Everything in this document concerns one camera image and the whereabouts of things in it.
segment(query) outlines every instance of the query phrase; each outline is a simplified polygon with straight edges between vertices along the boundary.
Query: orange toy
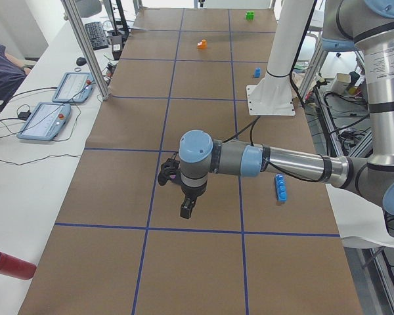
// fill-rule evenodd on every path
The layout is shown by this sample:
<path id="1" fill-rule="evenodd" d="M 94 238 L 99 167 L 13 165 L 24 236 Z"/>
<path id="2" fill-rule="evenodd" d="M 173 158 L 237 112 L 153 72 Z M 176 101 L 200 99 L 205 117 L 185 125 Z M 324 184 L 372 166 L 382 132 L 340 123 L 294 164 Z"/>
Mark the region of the orange toy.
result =
<path id="1" fill-rule="evenodd" d="M 206 49 L 207 47 L 208 42 L 205 39 L 202 39 L 202 41 L 197 44 L 197 49 Z"/>

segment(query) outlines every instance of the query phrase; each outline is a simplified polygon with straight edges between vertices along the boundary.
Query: black mouse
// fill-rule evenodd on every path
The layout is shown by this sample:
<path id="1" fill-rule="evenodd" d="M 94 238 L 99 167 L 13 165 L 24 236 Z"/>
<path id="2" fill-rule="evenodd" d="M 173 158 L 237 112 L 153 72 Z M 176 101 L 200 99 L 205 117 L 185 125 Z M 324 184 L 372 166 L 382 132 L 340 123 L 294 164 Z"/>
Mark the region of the black mouse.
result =
<path id="1" fill-rule="evenodd" d="M 86 59 L 84 57 L 79 57 L 78 59 L 76 59 L 76 64 L 78 66 L 82 66 L 82 65 L 86 64 Z"/>

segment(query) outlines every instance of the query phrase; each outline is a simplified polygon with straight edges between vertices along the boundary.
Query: red cylinder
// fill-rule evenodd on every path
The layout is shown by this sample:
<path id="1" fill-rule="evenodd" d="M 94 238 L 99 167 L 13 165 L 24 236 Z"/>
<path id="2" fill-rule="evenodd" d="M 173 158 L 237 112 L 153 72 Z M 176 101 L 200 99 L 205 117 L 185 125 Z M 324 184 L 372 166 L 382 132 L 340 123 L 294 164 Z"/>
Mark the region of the red cylinder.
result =
<path id="1" fill-rule="evenodd" d="M 36 265 L 0 252 L 0 274 L 28 280 L 35 274 Z"/>

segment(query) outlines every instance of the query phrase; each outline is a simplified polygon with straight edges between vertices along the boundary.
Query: keyboard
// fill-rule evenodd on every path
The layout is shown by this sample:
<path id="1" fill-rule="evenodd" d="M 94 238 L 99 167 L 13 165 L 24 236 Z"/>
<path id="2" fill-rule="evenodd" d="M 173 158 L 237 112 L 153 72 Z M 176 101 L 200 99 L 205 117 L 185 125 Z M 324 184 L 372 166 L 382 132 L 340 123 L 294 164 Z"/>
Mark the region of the keyboard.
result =
<path id="1" fill-rule="evenodd" d="M 108 47 L 105 31 L 100 22 L 86 23 L 85 29 L 94 51 Z"/>

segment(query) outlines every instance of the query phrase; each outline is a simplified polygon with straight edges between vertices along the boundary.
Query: white desk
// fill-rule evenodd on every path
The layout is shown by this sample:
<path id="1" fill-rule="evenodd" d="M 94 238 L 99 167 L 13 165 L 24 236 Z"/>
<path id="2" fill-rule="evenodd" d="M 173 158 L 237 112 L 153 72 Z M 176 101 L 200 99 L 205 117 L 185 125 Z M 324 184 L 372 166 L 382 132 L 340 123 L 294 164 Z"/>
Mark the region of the white desk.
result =
<path id="1" fill-rule="evenodd" d="M 112 58 L 110 48 L 95 54 L 101 69 L 108 63 L 104 55 Z M 57 87 L 63 74 L 72 72 L 77 57 L 82 55 L 67 22 L 16 93 Z M 82 71 L 89 71 L 87 65 L 82 66 Z M 29 104 L 32 111 L 38 102 L 50 102 L 54 91 L 16 97 L 3 110 L 0 119 L 16 117 L 16 110 L 22 104 Z M 98 95 L 95 87 L 86 103 L 79 105 L 81 115 L 70 140 L 31 143 L 8 136 L 0 139 L 0 159 L 23 163 L 48 155 L 81 155 L 100 107 Z M 73 106 L 72 116 L 57 139 L 70 136 L 77 113 L 78 109 Z M 13 132 L 22 126 L 16 120 L 5 123 Z M 0 136 L 8 133 L 0 124 Z M 56 157 L 24 166 L 0 162 L 0 251 L 38 264 L 78 161 L 75 157 Z M 0 275 L 0 315 L 17 314 L 30 283 L 30 280 Z"/>

